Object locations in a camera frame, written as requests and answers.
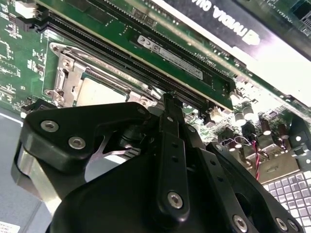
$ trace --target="metal grille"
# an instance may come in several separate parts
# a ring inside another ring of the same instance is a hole
[[[301,172],[264,185],[282,206],[311,233],[311,171]]]

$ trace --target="screw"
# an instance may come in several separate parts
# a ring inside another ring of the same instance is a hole
[[[169,200],[170,205],[175,209],[180,209],[183,206],[183,200],[181,199],[181,196],[175,192],[168,193],[167,199]]]
[[[294,224],[293,221],[291,221],[290,219],[288,219],[287,221],[288,221],[289,225],[290,225],[295,231],[297,231],[297,232],[299,231],[299,228],[297,227],[296,224]]]
[[[70,68],[70,61],[67,60],[67,59],[64,59],[63,60],[63,66],[66,67],[66,68]]]
[[[57,101],[58,103],[62,103],[62,102],[63,102],[63,99],[62,99],[61,97],[57,97],[57,98],[56,98],[56,101]]]
[[[44,120],[40,125],[44,131],[49,133],[56,132],[59,129],[58,124],[52,120]]]
[[[50,90],[45,90],[44,92],[45,92],[45,94],[46,94],[47,96],[52,96],[52,91],[50,91]]]
[[[223,151],[223,148],[222,148],[221,146],[219,146],[219,145],[216,144],[215,147],[216,147],[217,150]]]
[[[234,215],[233,216],[233,222],[234,224],[237,226],[237,228],[243,232],[243,233],[246,233],[248,228],[247,228],[247,225],[246,225],[246,222],[244,221],[243,218],[241,218],[240,216],[238,215]]]
[[[193,128],[191,125],[188,126],[188,129],[193,133],[195,132],[195,128]]]
[[[284,231],[287,231],[287,230],[288,230],[288,228],[287,228],[285,222],[283,222],[282,219],[280,219],[280,218],[277,217],[277,218],[276,218],[276,221],[277,221],[279,227],[280,227],[282,230],[284,230]]]
[[[141,113],[141,114],[146,114],[146,112],[145,112],[143,109],[141,109],[141,108],[138,108],[137,111],[138,111],[139,113]]]
[[[68,144],[70,147],[76,149],[76,150],[81,150],[83,149],[84,147],[86,147],[86,142],[85,140],[83,140],[82,138],[80,137],[71,137],[69,140],[68,140]]]
[[[58,48],[57,45],[53,45],[53,46],[52,46],[52,49],[53,49],[55,52],[58,52],[58,51],[59,51],[59,48]]]

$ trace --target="black connector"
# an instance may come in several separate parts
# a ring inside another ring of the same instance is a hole
[[[300,0],[292,7],[291,11],[302,21],[311,12],[311,4],[305,0]]]

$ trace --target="cable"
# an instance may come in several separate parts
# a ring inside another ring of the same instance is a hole
[[[230,144],[233,141],[234,140],[232,138],[228,138],[228,139],[225,139],[224,141],[222,141],[220,144],[222,144],[223,146],[227,146],[228,144]]]
[[[256,180],[259,180],[259,176],[260,176],[260,173],[259,173],[259,167],[260,167],[260,160],[259,160],[259,154],[258,154],[258,146],[257,146],[257,142],[256,141],[253,141],[253,148],[255,150],[255,168],[256,168]]]
[[[237,142],[237,140],[236,140],[237,138],[243,138],[244,141],[247,142],[248,144]],[[241,144],[241,145],[245,145],[245,146],[250,146],[250,145],[252,144],[252,143],[250,143],[250,142],[249,142],[245,137],[243,137],[243,136],[236,136],[236,137],[234,138],[234,141],[235,141],[236,144]]]

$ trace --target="red and black wires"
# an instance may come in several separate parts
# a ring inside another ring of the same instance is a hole
[[[252,142],[252,145],[253,145],[253,149],[255,151],[255,169],[256,169],[256,180],[259,180],[259,176],[260,176],[260,173],[259,173],[259,167],[260,167],[260,159],[259,159],[259,152],[258,152],[258,143],[256,141],[253,141]]]

